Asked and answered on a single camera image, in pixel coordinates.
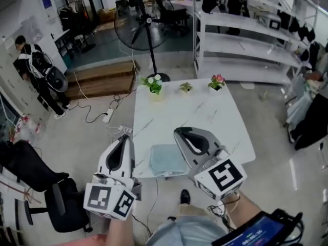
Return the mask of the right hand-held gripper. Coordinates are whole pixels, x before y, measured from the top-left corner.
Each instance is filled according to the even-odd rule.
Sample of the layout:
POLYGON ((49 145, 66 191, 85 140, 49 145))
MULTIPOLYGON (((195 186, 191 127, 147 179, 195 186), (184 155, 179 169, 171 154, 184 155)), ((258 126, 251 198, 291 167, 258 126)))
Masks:
POLYGON ((246 180, 241 164, 229 158, 226 146, 210 131, 180 127, 174 138, 189 167, 188 178, 213 200, 228 197, 246 180))

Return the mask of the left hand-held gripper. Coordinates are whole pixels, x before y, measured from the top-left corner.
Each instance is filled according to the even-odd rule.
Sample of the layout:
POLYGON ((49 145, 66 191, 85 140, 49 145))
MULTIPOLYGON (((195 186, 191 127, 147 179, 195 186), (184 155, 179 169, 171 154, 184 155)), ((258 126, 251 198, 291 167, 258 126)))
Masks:
POLYGON ((127 220, 134 201, 141 200, 141 183, 133 176, 134 145, 127 134, 101 154, 97 172, 86 184, 84 209, 98 216, 127 220))

